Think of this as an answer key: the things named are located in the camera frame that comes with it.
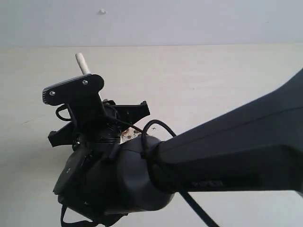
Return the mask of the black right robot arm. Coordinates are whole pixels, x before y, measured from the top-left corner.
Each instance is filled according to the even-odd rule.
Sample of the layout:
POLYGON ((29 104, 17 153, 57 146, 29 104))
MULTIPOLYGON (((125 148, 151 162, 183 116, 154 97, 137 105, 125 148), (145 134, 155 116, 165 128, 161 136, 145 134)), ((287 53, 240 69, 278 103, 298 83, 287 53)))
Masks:
POLYGON ((301 71, 277 90, 180 135, 151 120, 126 142, 122 133, 150 114, 148 105, 104 101, 103 87, 100 75, 86 74, 42 93, 45 104, 70 115, 48 139, 73 150, 53 192, 62 215, 71 209, 85 217, 74 227, 109 227, 130 213, 160 210, 175 193, 214 227, 190 192, 303 192, 301 71))

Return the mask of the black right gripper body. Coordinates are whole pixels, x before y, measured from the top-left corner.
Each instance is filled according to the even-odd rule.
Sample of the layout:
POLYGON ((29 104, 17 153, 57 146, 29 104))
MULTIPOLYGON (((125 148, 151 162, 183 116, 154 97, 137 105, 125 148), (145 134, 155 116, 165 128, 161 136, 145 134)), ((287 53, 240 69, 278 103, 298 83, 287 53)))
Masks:
POLYGON ((113 146, 121 142, 121 126, 116 121, 117 111, 102 101, 71 103, 74 133, 82 136, 92 146, 113 146))

